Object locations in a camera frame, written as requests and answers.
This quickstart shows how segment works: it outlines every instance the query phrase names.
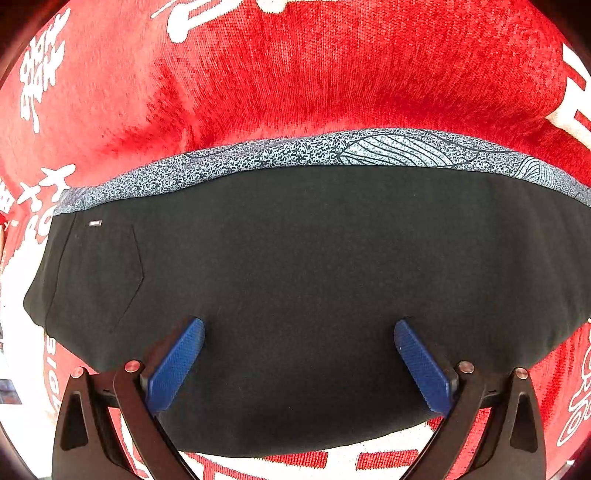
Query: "white chinese character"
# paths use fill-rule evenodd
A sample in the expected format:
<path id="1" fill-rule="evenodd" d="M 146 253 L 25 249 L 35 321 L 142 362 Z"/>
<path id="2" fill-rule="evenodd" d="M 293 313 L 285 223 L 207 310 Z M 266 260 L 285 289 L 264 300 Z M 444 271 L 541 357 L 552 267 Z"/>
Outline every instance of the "white chinese character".
<path id="1" fill-rule="evenodd" d="M 30 187 L 26 183 L 21 182 L 21 187 L 23 189 L 22 195 L 18 198 L 17 204 L 21 204 L 26 202 L 28 199 L 31 199 L 31 211 L 38 212 L 43 207 L 43 203 L 41 200 L 37 198 L 37 195 L 41 191 L 41 187 L 39 185 L 35 185 Z"/>
<path id="2" fill-rule="evenodd" d="M 189 31 L 203 25 L 211 20 L 214 20 L 222 15 L 230 13 L 232 10 L 237 9 L 242 0 L 220 0 L 219 3 L 213 7 L 202 11 L 197 15 L 191 16 L 195 10 L 200 10 L 205 4 L 208 4 L 211 0 L 194 0 L 188 4 L 178 4 L 170 12 L 168 17 L 168 24 L 166 32 L 168 37 L 173 43 L 182 43 L 187 39 Z M 316 0 L 256 0 L 259 8 L 268 14 L 280 14 L 285 10 L 285 6 L 289 2 L 300 2 L 300 1 L 316 1 Z M 336 1 L 336 0 L 320 0 L 324 2 Z M 165 4 L 162 8 L 155 11 L 151 18 L 156 18 L 164 10 L 176 3 L 177 0 L 171 0 Z"/>
<path id="3" fill-rule="evenodd" d="M 222 0 L 214 7 L 211 7 L 199 15 L 190 16 L 194 10 L 209 3 L 210 0 L 195 0 L 189 4 L 176 5 L 170 12 L 166 31 L 173 43 L 182 43 L 187 39 L 189 31 L 209 22 L 217 17 L 231 12 L 238 8 L 242 0 Z"/>
<path id="4" fill-rule="evenodd" d="M 57 191 L 51 197 L 52 202 L 57 202 L 64 190 L 70 188 L 66 184 L 66 177 L 72 175 L 75 170 L 76 166 L 73 164 L 66 165 L 65 167 L 58 168 L 57 170 L 41 167 L 41 171 L 46 175 L 46 177 L 39 182 L 39 185 L 41 187 L 51 187 L 52 185 L 57 186 Z"/>
<path id="5" fill-rule="evenodd" d="M 8 191 L 6 184 L 0 181 L 0 211 L 8 213 L 14 203 L 14 197 Z"/>
<path id="6" fill-rule="evenodd" d="M 37 233 L 39 236 L 49 235 L 49 227 L 51 226 L 51 219 L 53 218 L 53 212 L 56 211 L 56 206 L 49 207 L 46 212 L 41 215 L 39 220 L 39 226 L 37 227 Z"/>
<path id="7" fill-rule="evenodd" d="M 70 9 L 63 15 L 56 15 L 55 21 L 39 37 L 30 41 L 31 50 L 27 50 L 22 58 L 20 68 L 21 83 L 24 84 L 21 93 L 21 118 L 29 120 L 33 114 L 33 131 L 40 131 L 39 117 L 35 111 L 34 100 L 41 103 L 43 92 L 49 84 L 56 84 L 56 70 L 64 59 L 65 41 L 56 50 L 57 34 L 64 28 Z"/>
<path id="8" fill-rule="evenodd" d="M 569 413 L 571 416 L 562 429 L 558 442 L 556 442 L 557 447 L 562 447 L 568 442 L 581 424 L 591 418 L 591 391 L 589 391 L 591 390 L 591 346 L 587 348 L 583 358 L 581 380 L 581 386 L 570 399 Z"/>
<path id="9" fill-rule="evenodd" d="M 591 76 L 589 76 L 589 72 L 575 52 L 566 45 L 562 46 L 563 60 L 584 78 L 586 85 L 583 90 L 573 79 L 567 78 L 566 91 L 562 103 L 546 118 L 550 120 L 555 127 L 568 132 L 591 150 L 591 132 L 581 122 L 574 118 L 577 111 L 579 111 L 591 120 Z"/>

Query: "blue pad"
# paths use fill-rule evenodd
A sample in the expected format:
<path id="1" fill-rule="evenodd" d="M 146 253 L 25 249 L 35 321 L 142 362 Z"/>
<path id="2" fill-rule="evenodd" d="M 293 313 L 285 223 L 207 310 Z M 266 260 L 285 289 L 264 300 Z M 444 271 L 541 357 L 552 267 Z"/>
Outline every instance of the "blue pad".
<path id="1" fill-rule="evenodd" d="M 205 324 L 194 319 L 148 380 L 146 405 L 152 415 L 171 406 L 205 340 Z"/>
<path id="2" fill-rule="evenodd" d="M 394 343 L 429 409 L 446 416 L 452 409 L 450 381 L 405 320 L 394 326 Z"/>

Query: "red blanket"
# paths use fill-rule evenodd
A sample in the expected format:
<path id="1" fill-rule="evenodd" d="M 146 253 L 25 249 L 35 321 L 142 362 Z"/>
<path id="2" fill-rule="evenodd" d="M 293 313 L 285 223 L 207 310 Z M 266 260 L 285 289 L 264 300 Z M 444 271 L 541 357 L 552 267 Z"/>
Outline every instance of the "red blanket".
<path id="1" fill-rule="evenodd" d="M 43 247 L 64 189 L 245 140 L 432 128 L 530 154 L 590 186 L 588 82 L 527 0 L 73 0 L 0 91 L 0 210 L 12 220 L 4 265 L 24 242 Z M 590 335 L 582 327 L 532 372 L 548 476 L 591 430 Z M 79 363 L 48 339 L 56 412 Z M 216 471 L 284 480 L 368 469 L 396 478 L 426 444 L 422 430 L 400 435 L 267 460 L 197 456 L 193 466 L 207 480 Z"/>

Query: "black fabric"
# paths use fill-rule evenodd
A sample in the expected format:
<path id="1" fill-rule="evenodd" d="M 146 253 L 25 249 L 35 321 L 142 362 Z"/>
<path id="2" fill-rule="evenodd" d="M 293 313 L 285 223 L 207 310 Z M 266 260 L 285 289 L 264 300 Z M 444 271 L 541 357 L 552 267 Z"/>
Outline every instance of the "black fabric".
<path id="1" fill-rule="evenodd" d="M 541 360 L 591 313 L 590 242 L 591 209 L 503 176 L 249 171 L 54 218 L 25 308 L 99 371 L 203 319 L 160 415 L 175 445 L 306 452 L 430 417 L 392 341 L 402 317 L 452 363 Z"/>

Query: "pocket seam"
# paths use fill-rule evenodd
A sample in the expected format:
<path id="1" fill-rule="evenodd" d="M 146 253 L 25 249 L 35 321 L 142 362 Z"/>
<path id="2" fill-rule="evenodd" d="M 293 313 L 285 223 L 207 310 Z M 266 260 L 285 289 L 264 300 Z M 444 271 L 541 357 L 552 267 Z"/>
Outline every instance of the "pocket seam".
<path id="1" fill-rule="evenodd" d="M 139 254 L 139 245 L 138 245 L 138 239 L 135 236 L 135 229 L 134 229 L 134 226 L 133 226 L 132 223 L 129 224 L 129 227 L 131 228 L 131 235 L 132 235 L 132 238 L 134 240 L 135 252 L 137 253 L 137 256 L 138 256 L 139 270 L 141 272 L 142 278 L 140 279 L 140 281 L 138 283 L 138 286 L 135 289 L 134 294 L 129 299 L 129 302 L 128 302 L 127 306 L 125 307 L 125 310 L 123 311 L 123 313 L 121 314 L 121 316 L 117 319 L 117 321 L 114 322 L 113 325 L 111 326 L 111 328 L 109 329 L 109 333 L 112 333 L 119 326 L 119 324 L 121 323 L 121 320 L 123 319 L 123 317 L 125 316 L 125 314 L 129 310 L 129 307 L 131 307 L 131 304 L 133 303 L 133 301 L 135 300 L 135 298 L 138 296 L 139 289 L 141 288 L 142 284 L 144 283 L 144 278 L 145 278 L 144 266 L 142 265 L 142 257 Z"/>
<path id="2" fill-rule="evenodd" d="M 45 333 L 49 336 L 51 336 L 51 334 L 49 333 L 49 320 L 50 320 L 50 313 L 51 313 L 51 308 L 53 307 L 53 303 L 56 299 L 56 293 L 57 293 L 57 286 L 59 285 L 60 282 L 60 271 L 61 271 L 61 261 L 64 258 L 64 253 L 66 251 L 66 246 L 70 240 L 70 235 L 72 234 L 72 230 L 74 228 L 74 224 L 76 223 L 76 218 L 78 216 L 78 213 L 74 214 L 74 218 L 70 224 L 70 229 L 68 230 L 68 234 L 66 236 L 66 241 L 64 242 L 64 245 L 61 249 L 61 254 L 60 254 L 60 259 L 59 262 L 57 263 L 57 274 L 56 274 L 56 284 L 55 287 L 53 289 L 53 295 L 51 296 L 51 302 L 49 304 L 49 307 L 47 308 L 47 311 L 45 313 Z"/>

